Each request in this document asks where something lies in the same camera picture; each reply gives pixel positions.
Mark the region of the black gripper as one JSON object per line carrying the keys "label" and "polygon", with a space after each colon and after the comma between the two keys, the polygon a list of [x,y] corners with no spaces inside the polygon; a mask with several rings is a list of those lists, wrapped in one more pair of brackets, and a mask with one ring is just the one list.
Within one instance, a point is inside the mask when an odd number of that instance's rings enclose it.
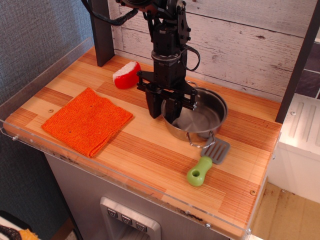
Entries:
{"label": "black gripper", "polygon": [[195,110],[197,107],[195,88],[186,81],[187,54],[176,53],[164,56],[153,53],[153,71],[138,71],[137,88],[145,92],[149,114],[153,119],[162,113],[172,124],[180,117],[182,107]]}

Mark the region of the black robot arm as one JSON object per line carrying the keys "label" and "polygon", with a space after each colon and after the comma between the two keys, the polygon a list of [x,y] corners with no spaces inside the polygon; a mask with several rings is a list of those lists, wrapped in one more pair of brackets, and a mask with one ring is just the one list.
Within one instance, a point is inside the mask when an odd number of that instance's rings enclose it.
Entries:
{"label": "black robot arm", "polygon": [[110,19],[97,13],[87,0],[82,4],[96,19],[112,26],[121,26],[138,12],[147,21],[153,44],[151,57],[153,71],[138,71],[137,89],[145,92],[149,114],[155,119],[165,107],[165,119],[171,124],[180,117],[183,108],[195,110],[197,90],[186,82],[188,51],[199,52],[187,45],[191,28],[186,18],[183,0],[120,0],[119,4],[131,10],[125,15]]}

